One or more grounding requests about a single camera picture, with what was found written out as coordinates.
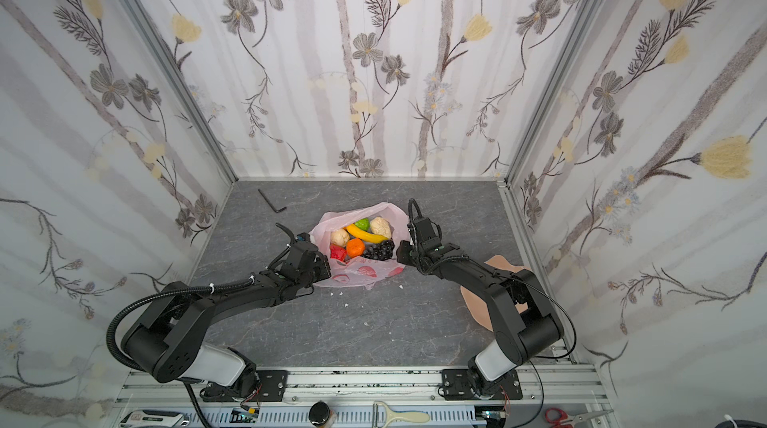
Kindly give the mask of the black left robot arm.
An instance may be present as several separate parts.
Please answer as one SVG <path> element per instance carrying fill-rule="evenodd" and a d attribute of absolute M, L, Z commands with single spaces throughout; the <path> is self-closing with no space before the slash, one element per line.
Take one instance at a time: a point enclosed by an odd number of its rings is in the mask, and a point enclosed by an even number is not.
<path fill-rule="evenodd" d="M 236 315 L 294 300 L 332 275 L 329 258 L 307 234 L 278 227 L 290 241 L 265 269 L 231 283 L 173 282 L 120 310 L 106 332 L 112 357 L 161 384 L 206 382 L 218 392 L 214 399 L 254 395 L 263 385 L 255 362 L 207 343 L 208 330 Z"/>

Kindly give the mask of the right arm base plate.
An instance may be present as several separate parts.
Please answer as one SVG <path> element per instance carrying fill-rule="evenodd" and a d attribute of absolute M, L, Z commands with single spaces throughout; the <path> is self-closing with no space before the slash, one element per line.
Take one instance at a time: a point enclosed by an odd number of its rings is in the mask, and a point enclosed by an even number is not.
<path fill-rule="evenodd" d="M 521 382 L 515 371 L 495 381 L 487 381 L 471 368 L 447 368 L 441 370 L 441 384 L 437 394 L 449 401 L 511 400 L 523 399 Z"/>

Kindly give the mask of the red fake apple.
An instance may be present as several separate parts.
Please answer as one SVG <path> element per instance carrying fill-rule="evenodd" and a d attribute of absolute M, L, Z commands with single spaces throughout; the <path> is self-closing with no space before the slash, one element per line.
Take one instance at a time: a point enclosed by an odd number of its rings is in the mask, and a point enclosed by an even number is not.
<path fill-rule="evenodd" d="M 331 256 L 331 259 L 334 259 L 343 263 L 346 263 L 349 260 L 349 254 L 347 250 L 343 246 L 339 246 L 335 244 L 330 245 L 330 256 Z"/>

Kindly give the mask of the pink plastic bag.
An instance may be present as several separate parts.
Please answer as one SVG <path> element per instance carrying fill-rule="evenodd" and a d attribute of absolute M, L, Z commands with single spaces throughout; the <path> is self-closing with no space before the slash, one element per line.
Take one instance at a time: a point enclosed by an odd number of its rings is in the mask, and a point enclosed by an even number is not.
<path fill-rule="evenodd" d="M 397 276 L 405 266 L 395 259 L 409 240 L 407 214 L 389 202 L 347 211 L 328 212 L 310 231 L 311 242 L 329 258 L 331 276 L 323 288 L 364 287 Z"/>

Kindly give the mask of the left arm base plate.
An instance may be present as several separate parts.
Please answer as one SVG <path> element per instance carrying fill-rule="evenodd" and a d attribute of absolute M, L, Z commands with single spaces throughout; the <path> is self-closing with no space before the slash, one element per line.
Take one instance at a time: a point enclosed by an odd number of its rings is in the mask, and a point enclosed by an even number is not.
<path fill-rule="evenodd" d="M 282 402 L 288 375 L 287 370 L 246 370 L 232 386 L 208 383 L 200 396 L 204 402 Z"/>

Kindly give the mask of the peach leaf-shaped plate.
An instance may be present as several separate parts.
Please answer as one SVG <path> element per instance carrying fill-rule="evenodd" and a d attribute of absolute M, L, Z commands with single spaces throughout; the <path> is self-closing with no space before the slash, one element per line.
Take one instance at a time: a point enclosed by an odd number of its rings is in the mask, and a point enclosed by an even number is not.
<path fill-rule="evenodd" d="M 489 258 L 485 264 L 489 265 L 493 269 L 499 269 L 508 271 L 511 273 L 519 273 L 523 270 L 529 270 L 525 266 L 518 266 L 511 264 L 504 256 L 495 255 Z M 465 300 L 465 306 L 469 310 L 471 317 L 481 327 L 493 332 L 493 322 L 491 322 L 491 314 L 489 314 L 489 308 L 485 300 L 482 300 L 477 294 L 471 292 L 465 287 L 461 287 L 461 296 Z"/>

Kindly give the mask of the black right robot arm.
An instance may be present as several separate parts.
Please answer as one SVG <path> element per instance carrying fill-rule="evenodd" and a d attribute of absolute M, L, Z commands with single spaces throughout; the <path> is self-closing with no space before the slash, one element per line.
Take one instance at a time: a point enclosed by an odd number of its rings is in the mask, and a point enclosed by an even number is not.
<path fill-rule="evenodd" d="M 397 261 L 425 276 L 459 284 L 485 302 L 493 342 L 467 364 L 467 381 L 477 397 L 496 394 L 517 367 L 563 339 L 559 315 L 564 309 L 543 290 L 527 269 L 494 268 L 443 241 L 439 224 L 423 215 L 417 200 L 407 203 L 409 240 L 397 248 Z"/>

